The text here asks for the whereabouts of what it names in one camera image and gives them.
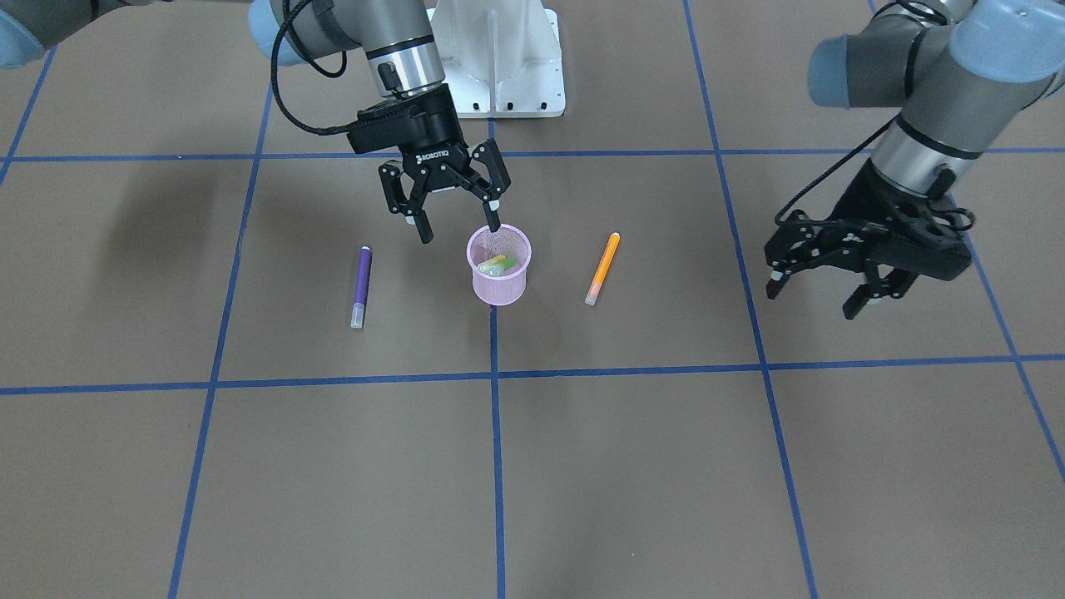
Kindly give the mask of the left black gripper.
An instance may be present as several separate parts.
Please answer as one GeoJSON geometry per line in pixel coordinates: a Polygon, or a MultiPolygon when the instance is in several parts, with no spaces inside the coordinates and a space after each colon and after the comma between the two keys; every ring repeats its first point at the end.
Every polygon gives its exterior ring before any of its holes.
{"type": "MultiPolygon", "coordinates": [[[[973,263],[963,232],[973,224],[973,213],[955,207],[946,196],[956,181],[948,166],[934,168],[929,195],[895,185],[868,159],[857,171],[830,220],[843,220],[852,234],[864,240],[864,284],[845,300],[842,314],[853,321],[868,304],[902,300],[920,275],[950,281],[973,263]],[[892,268],[881,275],[879,265],[892,268]]],[[[830,264],[835,246],[830,241],[830,220],[814,220],[803,210],[791,211],[765,243],[770,278],[768,300],[776,300],[790,277],[803,270],[830,264]]]]}

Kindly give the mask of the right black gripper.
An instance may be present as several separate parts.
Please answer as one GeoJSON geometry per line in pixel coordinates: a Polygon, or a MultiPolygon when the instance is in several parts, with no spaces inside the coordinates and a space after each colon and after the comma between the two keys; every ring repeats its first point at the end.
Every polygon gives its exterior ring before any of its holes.
{"type": "Polygon", "coordinates": [[[396,147],[402,162],[387,161],[378,168],[389,212],[414,225],[423,244],[433,241],[430,221],[424,211],[431,166],[455,166],[458,187],[484,205],[484,217],[492,234],[502,227],[498,210],[503,193],[511,185],[509,171],[495,139],[468,149],[449,84],[415,92],[412,96],[388,99],[358,113],[346,133],[353,151],[359,155],[396,147]],[[414,164],[410,193],[404,192],[404,166],[414,164]]]}

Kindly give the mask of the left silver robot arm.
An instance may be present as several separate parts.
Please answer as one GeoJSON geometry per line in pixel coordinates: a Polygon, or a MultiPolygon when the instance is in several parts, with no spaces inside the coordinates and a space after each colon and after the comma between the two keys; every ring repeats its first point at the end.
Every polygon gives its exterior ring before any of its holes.
{"type": "Polygon", "coordinates": [[[950,192],[1009,122],[1063,87],[1063,27],[1061,1],[890,1],[859,33],[819,44],[814,103],[895,114],[826,217],[796,200],[780,209],[764,248],[769,300],[803,270],[849,270],[864,276],[842,304],[854,319],[918,278],[968,269],[974,215],[950,192]]]}

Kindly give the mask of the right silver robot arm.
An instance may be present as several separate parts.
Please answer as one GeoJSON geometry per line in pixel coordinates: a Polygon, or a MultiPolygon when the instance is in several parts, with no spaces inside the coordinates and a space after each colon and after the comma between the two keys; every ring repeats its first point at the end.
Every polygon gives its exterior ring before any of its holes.
{"type": "Polygon", "coordinates": [[[428,11],[421,1],[252,1],[248,27],[271,62],[271,95],[283,116],[315,136],[345,136],[354,153],[395,148],[400,158],[378,168],[389,211],[429,243],[429,195],[461,189],[482,204],[490,231],[501,228],[502,194],[510,187],[498,144],[464,139],[428,11]],[[346,72],[362,51],[381,102],[349,124],[312,126],[285,106],[281,66],[305,64],[324,78],[346,72]]]}

